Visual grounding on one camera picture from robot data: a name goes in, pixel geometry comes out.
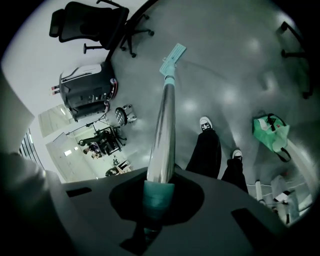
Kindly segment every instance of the shoe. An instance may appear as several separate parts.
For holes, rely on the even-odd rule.
[[[206,130],[209,130],[209,129],[212,130],[212,123],[211,123],[210,119],[206,116],[201,117],[200,118],[200,127],[203,132]]]
[[[232,159],[239,159],[242,162],[242,153],[239,149],[235,149],[232,153]]]

